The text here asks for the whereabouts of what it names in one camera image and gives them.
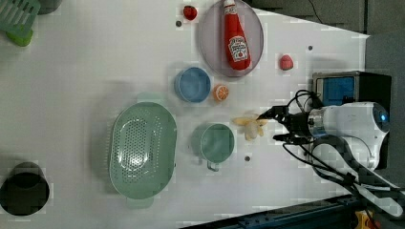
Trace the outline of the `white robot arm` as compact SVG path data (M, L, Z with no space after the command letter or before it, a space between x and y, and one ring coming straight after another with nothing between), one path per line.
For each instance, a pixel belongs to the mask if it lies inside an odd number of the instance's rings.
M390 131L389 114L381 105L353 102L298 114L292 114L287 105L274 106L258 118L274 119L286 127L286 134L273 139L302 147L319 177L342 186L391 219L404 219L404 190L375 172Z

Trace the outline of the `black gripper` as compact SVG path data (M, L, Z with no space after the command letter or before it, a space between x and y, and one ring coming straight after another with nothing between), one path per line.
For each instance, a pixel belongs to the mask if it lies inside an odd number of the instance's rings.
M308 113L291 114L287 106L275 106L260 114L257 120L273 118L288 130L287 134L275 135L274 140L294 145L310 142L312 134L309 131Z

